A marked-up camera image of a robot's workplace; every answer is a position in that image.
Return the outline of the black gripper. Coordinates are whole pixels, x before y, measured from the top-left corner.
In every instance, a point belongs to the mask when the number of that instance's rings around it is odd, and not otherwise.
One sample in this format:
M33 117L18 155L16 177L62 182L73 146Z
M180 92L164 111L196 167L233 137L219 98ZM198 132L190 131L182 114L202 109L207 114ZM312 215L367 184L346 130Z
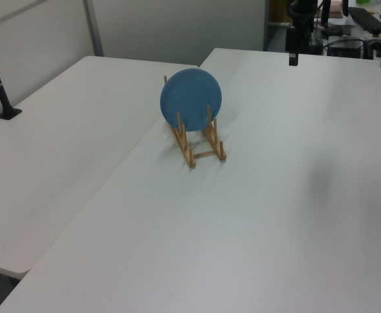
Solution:
M298 66L298 54L307 53L311 45L313 21L308 19L294 19L286 28L285 51L290 53L288 64Z

